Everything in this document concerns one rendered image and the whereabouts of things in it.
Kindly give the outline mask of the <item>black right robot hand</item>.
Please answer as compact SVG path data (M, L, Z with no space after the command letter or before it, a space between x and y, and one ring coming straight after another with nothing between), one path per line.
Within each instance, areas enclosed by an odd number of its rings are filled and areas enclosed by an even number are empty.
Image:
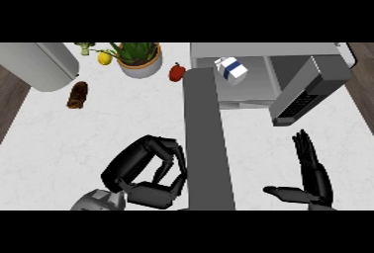
M311 139L303 129L292 136L292 142L301 166L303 187L266 186L263 192L274 196L282 202L313 204L332 208L332 188L328 174L317 162Z

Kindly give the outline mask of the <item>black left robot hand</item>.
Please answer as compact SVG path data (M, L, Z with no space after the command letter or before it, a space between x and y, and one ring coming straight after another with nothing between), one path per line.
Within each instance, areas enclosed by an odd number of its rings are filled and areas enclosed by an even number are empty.
M134 183L150 160L162 160L150 182ZM172 184L159 184L169 169L178 163L180 175ZM112 193L124 192L130 204L165 210L181 194L187 180L187 168L183 148L172 138L144 135L118 153L100 173L103 186Z

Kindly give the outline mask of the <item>dark grey microwave door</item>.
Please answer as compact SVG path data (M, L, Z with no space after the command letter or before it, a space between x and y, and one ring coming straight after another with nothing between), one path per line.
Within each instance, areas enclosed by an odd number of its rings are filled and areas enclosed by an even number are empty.
M183 78L187 207L233 211L233 193L212 69L193 68Z

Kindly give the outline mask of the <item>grey microwave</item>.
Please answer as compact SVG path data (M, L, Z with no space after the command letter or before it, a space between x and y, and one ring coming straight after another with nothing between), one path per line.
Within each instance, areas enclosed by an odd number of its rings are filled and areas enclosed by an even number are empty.
M214 64L227 57L246 68L236 84ZM189 59L215 85L218 108L266 108L276 127L289 126L344 85L356 63L344 42L193 42Z

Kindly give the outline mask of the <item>white blue milk carton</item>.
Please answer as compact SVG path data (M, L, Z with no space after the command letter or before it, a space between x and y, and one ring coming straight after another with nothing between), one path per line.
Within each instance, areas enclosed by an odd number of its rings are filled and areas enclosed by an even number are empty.
M214 60L217 72L227 83L237 85L248 73L248 69L235 57L220 57Z

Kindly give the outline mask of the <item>brown bread loaf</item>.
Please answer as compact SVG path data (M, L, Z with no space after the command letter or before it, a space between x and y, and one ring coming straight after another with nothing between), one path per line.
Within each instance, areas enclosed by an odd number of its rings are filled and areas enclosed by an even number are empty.
M69 96L66 100L66 107L69 109L81 109L82 103L85 102L87 96L87 83L78 81L69 91Z

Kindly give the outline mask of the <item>red bell pepper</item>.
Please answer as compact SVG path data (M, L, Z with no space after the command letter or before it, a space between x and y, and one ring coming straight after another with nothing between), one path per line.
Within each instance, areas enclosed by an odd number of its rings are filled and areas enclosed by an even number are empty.
M186 73L186 69L180 66L178 63L175 63L169 69L169 80L172 82L178 82L184 76L184 73Z

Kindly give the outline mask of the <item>potted green plant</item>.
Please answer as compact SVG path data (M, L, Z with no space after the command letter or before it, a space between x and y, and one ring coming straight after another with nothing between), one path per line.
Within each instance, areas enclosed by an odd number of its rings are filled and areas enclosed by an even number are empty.
M156 42L110 43L110 49L99 53L115 58L124 74L135 79L150 77L162 65L161 45Z

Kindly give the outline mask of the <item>yellow lemon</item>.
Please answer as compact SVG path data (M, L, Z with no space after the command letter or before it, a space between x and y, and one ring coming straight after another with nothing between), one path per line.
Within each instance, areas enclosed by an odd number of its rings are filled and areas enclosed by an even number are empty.
M107 65L110 63L110 60L112 60L110 54L106 51L101 51L97 54L97 62L99 62L99 64L100 65Z

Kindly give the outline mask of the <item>pale grey rounded appliance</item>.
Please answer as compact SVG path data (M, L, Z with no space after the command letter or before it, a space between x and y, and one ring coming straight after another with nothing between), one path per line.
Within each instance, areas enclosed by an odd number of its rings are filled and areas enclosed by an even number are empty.
M78 61L60 42L0 42L0 65L41 92L63 88Z

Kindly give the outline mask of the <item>green broccoli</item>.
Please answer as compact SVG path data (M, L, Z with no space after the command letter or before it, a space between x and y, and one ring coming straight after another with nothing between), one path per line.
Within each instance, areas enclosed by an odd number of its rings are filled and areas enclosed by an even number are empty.
M79 46L81 55L88 56L88 49L94 46L94 42L75 42L73 44Z

